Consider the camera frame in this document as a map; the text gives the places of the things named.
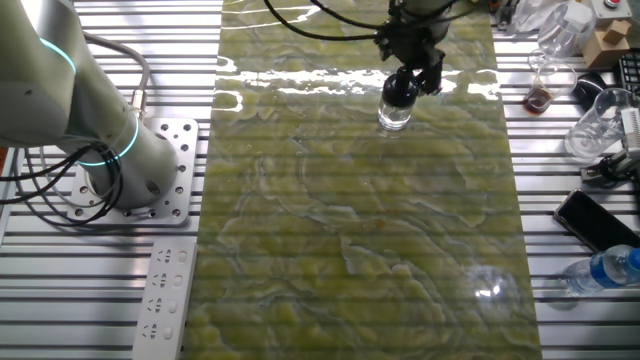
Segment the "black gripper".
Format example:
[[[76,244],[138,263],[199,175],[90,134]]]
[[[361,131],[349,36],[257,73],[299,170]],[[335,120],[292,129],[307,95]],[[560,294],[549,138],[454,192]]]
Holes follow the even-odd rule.
[[[413,69],[423,69],[417,76],[420,95],[437,95],[441,92],[445,53],[436,46],[445,37],[445,23],[417,27],[388,23],[376,32],[375,44],[382,61],[394,57],[402,63],[397,75],[411,76]]]

